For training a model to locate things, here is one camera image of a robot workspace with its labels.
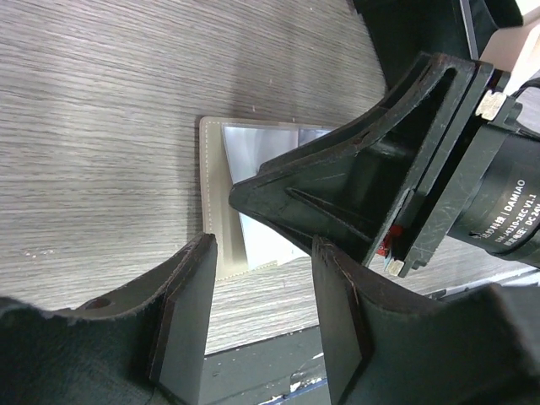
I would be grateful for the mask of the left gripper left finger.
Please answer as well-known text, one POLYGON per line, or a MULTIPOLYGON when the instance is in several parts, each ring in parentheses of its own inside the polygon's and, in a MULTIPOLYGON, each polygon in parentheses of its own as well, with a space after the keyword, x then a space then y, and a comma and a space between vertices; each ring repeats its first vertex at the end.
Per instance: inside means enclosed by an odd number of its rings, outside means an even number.
POLYGON ((2 403, 197 403, 217 250, 213 235, 197 235, 76 309, 2 298, 2 403))

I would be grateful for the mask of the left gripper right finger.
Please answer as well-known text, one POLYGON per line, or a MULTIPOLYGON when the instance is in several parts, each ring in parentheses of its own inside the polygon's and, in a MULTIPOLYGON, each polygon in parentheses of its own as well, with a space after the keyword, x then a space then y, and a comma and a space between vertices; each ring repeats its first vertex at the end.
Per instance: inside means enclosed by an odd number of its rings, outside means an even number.
POLYGON ((432 300, 312 244, 334 404, 536 404, 539 290, 496 283, 432 300))

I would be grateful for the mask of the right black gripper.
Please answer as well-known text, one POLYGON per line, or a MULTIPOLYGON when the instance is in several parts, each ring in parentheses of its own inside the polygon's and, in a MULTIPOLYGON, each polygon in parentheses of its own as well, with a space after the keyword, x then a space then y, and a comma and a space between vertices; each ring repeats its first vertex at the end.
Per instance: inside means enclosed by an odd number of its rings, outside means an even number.
POLYGON ((423 54, 361 117, 235 184, 230 206, 303 251, 321 237, 363 264, 383 254, 399 277, 425 266, 448 234, 492 249, 487 214, 471 203, 504 142, 526 133, 520 106, 500 93, 507 79, 481 62, 423 54))

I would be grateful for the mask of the grey leather card holder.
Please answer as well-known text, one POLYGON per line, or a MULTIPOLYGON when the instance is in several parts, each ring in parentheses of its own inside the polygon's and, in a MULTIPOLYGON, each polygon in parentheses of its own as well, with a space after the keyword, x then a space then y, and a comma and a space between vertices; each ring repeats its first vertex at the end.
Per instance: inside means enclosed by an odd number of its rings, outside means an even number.
POLYGON ((218 242, 216 279, 306 257, 276 231, 229 205, 231 187, 270 159, 326 135, 327 127, 205 116, 199 122, 203 231, 218 242))

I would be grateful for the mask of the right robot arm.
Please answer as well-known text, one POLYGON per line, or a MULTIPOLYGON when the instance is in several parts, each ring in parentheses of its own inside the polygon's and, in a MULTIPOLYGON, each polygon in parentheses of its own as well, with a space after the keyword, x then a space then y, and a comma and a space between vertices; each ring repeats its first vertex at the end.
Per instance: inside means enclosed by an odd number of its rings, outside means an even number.
POLYGON ((404 277, 446 236, 539 264, 539 136, 510 73, 482 60, 514 1, 357 1, 388 88, 359 118, 264 163, 232 208, 302 251, 325 238, 404 277))

